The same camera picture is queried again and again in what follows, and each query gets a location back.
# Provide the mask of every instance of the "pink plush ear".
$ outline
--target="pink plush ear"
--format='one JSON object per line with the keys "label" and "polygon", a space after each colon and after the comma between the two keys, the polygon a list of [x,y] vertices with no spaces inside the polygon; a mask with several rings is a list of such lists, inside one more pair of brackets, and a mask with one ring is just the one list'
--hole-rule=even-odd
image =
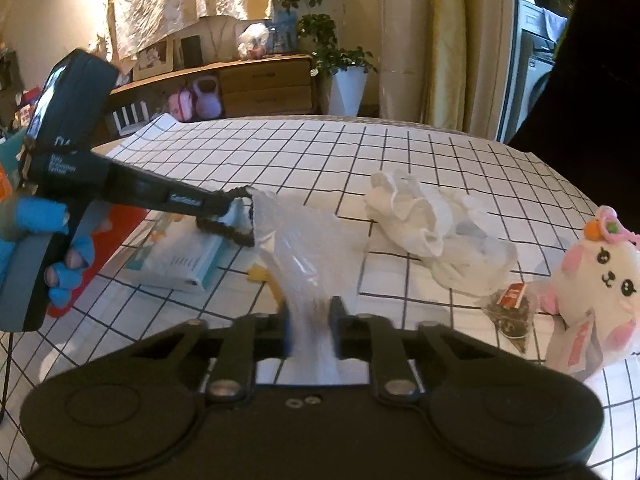
{"label": "pink plush ear", "polygon": [[562,271],[567,274],[575,274],[580,267],[583,254],[584,246],[580,244],[575,244],[573,247],[569,248],[562,260]]}
{"label": "pink plush ear", "polygon": [[625,324],[615,327],[604,341],[604,349],[613,352],[621,351],[631,339],[635,329],[635,319],[631,319]]}
{"label": "pink plush ear", "polygon": [[558,296],[552,286],[540,297],[540,307],[549,314],[560,314]]}

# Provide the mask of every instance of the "potted plant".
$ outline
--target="potted plant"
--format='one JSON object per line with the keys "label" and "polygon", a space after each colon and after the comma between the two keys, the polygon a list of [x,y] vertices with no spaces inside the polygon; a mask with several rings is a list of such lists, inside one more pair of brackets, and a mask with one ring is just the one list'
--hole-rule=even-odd
{"label": "potted plant", "polygon": [[[277,0],[289,12],[305,0]],[[310,7],[322,0],[306,0]],[[335,116],[356,116],[364,94],[369,70],[378,71],[369,61],[372,53],[361,46],[347,50],[338,46],[335,22],[328,14],[306,14],[298,22],[298,36],[313,46],[314,74],[321,78],[322,112]]]}

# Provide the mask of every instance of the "photo frame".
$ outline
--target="photo frame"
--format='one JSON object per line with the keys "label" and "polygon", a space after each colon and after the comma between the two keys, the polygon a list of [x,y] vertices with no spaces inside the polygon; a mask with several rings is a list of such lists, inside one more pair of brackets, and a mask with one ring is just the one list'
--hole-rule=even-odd
{"label": "photo frame", "polygon": [[174,69],[174,39],[164,38],[138,53],[133,81],[166,74]]}

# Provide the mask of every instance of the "stuffed animal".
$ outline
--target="stuffed animal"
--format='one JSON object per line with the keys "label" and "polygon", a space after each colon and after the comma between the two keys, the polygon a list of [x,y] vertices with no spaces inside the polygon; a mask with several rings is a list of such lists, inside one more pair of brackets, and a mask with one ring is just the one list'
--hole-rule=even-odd
{"label": "stuffed animal", "polygon": [[561,348],[547,355],[552,367],[588,376],[631,354],[640,316],[638,243],[640,236],[602,206],[566,252],[540,299],[543,310],[567,325]]}

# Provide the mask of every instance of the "finger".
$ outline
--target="finger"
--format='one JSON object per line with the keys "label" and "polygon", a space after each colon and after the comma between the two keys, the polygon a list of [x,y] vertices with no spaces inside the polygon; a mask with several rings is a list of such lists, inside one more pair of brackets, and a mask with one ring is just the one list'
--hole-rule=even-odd
{"label": "finger", "polygon": [[78,238],[65,256],[65,263],[69,269],[88,269],[94,264],[94,241],[89,236]]}
{"label": "finger", "polygon": [[82,283],[82,272],[69,269],[64,263],[58,262],[46,270],[45,281],[51,287],[73,290]]}
{"label": "finger", "polygon": [[32,233],[68,234],[66,205],[37,196],[20,197],[15,207],[15,223]]}
{"label": "finger", "polygon": [[66,288],[50,288],[49,299],[54,306],[62,308],[71,301],[71,291]]}

